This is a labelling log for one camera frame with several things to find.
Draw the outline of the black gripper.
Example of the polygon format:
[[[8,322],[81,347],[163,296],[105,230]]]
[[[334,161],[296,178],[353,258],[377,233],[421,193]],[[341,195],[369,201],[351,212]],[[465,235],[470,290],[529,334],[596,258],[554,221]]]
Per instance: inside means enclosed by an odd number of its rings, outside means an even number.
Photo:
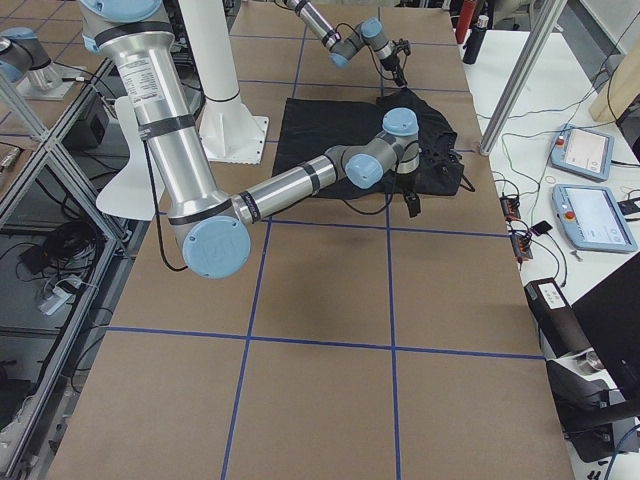
[[[391,73],[392,80],[397,86],[408,85],[404,74],[404,64],[410,55],[411,44],[408,40],[400,39],[398,42],[389,41],[386,45],[383,67]]]
[[[421,201],[416,193],[415,176],[404,175],[402,177],[402,192],[410,217],[416,217],[421,213]]]

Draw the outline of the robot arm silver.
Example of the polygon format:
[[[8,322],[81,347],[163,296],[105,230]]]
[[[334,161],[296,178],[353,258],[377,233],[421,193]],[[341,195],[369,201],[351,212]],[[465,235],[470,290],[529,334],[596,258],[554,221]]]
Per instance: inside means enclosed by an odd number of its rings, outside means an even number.
[[[341,179],[366,189],[388,171],[413,172],[419,163],[419,123],[407,108],[385,114],[381,131],[361,146],[336,146],[248,190],[221,190],[211,158],[257,147],[267,119],[243,104],[223,6],[184,1],[180,10],[206,105],[196,119],[170,55],[173,30],[159,1],[84,1],[87,49],[111,59],[125,86],[158,172],[171,198],[168,213],[187,267],[206,278],[237,272],[251,250],[248,226]]]
[[[408,58],[411,54],[410,42],[404,39],[391,40],[378,18],[366,19],[355,27],[346,24],[350,33],[343,37],[338,28],[332,26],[310,1],[284,1],[284,7],[292,10],[321,41],[337,67],[346,67],[361,50],[368,49],[382,69],[390,74],[382,74],[384,79],[393,81],[400,88],[408,85],[404,63],[399,56],[403,54],[405,59]]]

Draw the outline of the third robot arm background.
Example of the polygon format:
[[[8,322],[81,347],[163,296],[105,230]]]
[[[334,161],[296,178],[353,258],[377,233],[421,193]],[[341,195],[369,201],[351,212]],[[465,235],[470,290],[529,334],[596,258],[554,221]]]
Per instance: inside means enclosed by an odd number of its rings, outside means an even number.
[[[27,100],[62,101],[71,89],[35,32],[12,27],[1,32],[1,73]]]

